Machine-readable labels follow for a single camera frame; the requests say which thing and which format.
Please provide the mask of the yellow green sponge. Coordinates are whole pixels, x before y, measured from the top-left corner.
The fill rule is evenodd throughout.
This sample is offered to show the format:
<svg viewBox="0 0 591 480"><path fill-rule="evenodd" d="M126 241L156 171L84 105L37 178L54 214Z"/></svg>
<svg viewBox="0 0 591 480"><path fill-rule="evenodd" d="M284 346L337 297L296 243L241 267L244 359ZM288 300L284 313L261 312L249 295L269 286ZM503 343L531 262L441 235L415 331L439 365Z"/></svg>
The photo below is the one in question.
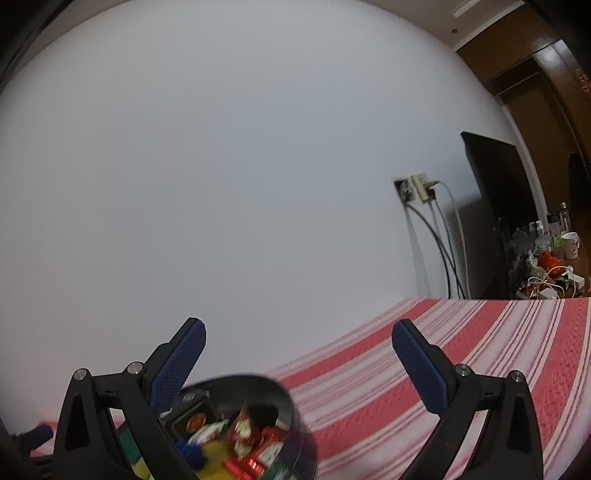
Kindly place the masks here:
<svg viewBox="0 0 591 480"><path fill-rule="evenodd" d="M203 444L201 449L206 463L197 470L200 480L233 480L233 476L222 465L222 462L229 458L228 446L223 440L211 440Z"/></svg>
<svg viewBox="0 0 591 480"><path fill-rule="evenodd" d="M132 434L125 422L117 427L117 435L121 447L125 453L128 462L131 465L134 474L143 480L151 479L151 474L135 444Z"/></svg>

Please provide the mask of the clutter on side desk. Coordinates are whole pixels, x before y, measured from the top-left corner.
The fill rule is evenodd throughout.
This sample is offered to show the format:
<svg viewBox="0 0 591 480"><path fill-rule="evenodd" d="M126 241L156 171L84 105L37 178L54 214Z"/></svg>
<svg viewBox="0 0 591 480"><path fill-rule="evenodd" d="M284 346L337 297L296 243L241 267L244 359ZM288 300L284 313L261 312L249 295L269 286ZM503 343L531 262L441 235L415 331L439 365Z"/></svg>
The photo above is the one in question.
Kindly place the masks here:
<svg viewBox="0 0 591 480"><path fill-rule="evenodd" d="M580 237L579 257L564 257L562 234ZM590 215L562 202L544 221L516 230L506 247L509 289L518 299L558 300L590 295Z"/></svg>

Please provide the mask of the blue cloth ball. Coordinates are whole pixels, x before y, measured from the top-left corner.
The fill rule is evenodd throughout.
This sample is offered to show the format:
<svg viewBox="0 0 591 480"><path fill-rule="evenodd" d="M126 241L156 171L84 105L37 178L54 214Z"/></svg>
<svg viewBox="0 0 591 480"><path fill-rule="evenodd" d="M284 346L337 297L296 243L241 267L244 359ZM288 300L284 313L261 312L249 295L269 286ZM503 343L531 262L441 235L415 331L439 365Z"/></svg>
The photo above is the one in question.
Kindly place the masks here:
<svg viewBox="0 0 591 480"><path fill-rule="evenodd" d="M206 464L207 457L200 445L187 443L183 439L180 439L175 443L175 447L192 470L200 470Z"/></svg>

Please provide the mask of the black carton box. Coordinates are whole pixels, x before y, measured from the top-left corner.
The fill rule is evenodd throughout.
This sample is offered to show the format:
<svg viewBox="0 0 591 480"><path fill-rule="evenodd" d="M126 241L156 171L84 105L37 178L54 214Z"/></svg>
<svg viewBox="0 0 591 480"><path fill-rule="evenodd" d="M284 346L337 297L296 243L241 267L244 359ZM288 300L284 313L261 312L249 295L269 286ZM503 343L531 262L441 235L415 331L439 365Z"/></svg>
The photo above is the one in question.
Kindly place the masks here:
<svg viewBox="0 0 591 480"><path fill-rule="evenodd" d="M165 426L174 439L188 440L191 435L219 418L211 401L211 393L200 388L179 394L165 420Z"/></svg>

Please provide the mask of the red white striped tablecloth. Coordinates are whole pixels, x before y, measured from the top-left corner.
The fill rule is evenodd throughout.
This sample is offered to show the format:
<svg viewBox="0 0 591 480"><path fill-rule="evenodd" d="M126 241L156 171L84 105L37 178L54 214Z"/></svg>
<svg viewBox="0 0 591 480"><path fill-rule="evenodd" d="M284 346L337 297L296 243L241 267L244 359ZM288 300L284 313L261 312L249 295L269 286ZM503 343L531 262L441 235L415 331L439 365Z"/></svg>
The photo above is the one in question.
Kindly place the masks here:
<svg viewBox="0 0 591 480"><path fill-rule="evenodd" d="M70 381L55 479L590 475L590 302L404 301L273 377L191 385L206 330Z"/></svg>

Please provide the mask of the round metal tin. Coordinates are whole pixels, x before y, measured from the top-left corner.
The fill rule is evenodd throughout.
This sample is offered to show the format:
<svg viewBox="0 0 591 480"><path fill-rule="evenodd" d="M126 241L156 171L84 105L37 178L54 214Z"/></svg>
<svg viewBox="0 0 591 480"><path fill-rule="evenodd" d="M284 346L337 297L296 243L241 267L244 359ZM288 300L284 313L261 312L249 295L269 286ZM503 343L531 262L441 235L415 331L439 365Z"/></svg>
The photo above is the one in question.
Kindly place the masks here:
<svg viewBox="0 0 591 480"><path fill-rule="evenodd" d="M283 449L263 479L313 479L318 466L317 448L287 390L259 375L228 375L185 386L186 369L140 365L137 373L97 377L95 391L107 408L123 411L126 423L149 472L157 479L199 479L176 450L165 420L179 394L190 389L211 393L219 418L232 420L244 402L271 405L279 410L276 425L287 430Z"/></svg>

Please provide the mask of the red snack packet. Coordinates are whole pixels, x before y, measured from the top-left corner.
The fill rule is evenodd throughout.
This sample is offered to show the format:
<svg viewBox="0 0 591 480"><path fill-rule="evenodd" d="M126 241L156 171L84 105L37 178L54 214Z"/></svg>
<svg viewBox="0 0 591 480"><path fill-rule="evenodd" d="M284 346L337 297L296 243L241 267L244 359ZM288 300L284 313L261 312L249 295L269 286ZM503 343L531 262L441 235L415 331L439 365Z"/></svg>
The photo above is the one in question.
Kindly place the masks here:
<svg viewBox="0 0 591 480"><path fill-rule="evenodd" d="M222 466L233 479L262 479L283 449L287 430L276 425L279 410L271 405L242 404L225 433L228 459Z"/></svg>

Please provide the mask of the white mug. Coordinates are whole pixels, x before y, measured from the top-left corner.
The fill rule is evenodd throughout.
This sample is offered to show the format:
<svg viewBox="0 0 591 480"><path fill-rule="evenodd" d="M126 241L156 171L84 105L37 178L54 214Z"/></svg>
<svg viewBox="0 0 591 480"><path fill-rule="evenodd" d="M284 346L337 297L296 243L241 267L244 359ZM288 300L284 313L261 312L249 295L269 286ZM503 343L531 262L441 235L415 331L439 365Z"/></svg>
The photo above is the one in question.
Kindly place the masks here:
<svg viewBox="0 0 591 480"><path fill-rule="evenodd" d="M579 257L580 237L576 232L565 232L562 234L564 257L574 260Z"/></svg>

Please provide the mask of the black monitor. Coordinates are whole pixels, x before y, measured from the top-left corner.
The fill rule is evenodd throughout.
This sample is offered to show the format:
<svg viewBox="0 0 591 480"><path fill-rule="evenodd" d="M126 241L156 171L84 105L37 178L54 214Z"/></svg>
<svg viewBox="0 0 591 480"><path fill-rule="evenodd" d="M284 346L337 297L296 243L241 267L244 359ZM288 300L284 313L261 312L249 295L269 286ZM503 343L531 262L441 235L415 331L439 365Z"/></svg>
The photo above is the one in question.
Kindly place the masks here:
<svg viewBox="0 0 591 480"><path fill-rule="evenodd" d="M529 226L539 219L533 192L515 145L464 131L461 138L492 221L495 298L514 298L524 281Z"/></svg>

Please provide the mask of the wooden wardrobe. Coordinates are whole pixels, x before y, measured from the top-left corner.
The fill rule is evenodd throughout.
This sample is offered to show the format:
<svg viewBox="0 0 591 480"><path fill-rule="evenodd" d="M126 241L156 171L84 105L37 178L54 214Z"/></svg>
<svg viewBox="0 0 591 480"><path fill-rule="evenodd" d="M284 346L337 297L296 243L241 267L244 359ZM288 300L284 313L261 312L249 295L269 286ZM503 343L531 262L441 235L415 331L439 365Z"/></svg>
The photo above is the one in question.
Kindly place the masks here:
<svg viewBox="0 0 591 480"><path fill-rule="evenodd" d="M572 264L590 274L590 81L557 31L524 4L458 51L501 103L528 152L546 213L561 204L581 239Z"/></svg>

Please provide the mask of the wall power socket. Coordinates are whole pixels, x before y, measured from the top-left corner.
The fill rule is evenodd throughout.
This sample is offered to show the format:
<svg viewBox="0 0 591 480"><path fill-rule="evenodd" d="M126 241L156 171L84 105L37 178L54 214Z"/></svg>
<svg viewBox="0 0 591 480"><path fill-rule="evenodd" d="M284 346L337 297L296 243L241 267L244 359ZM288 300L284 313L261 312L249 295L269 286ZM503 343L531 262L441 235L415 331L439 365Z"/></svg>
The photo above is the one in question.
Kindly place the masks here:
<svg viewBox="0 0 591 480"><path fill-rule="evenodd" d="M394 178L396 189L403 204L421 201L423 204L436 200L435 187L438 180L430 180L425 173L413 174L408 177Z"/></svg>

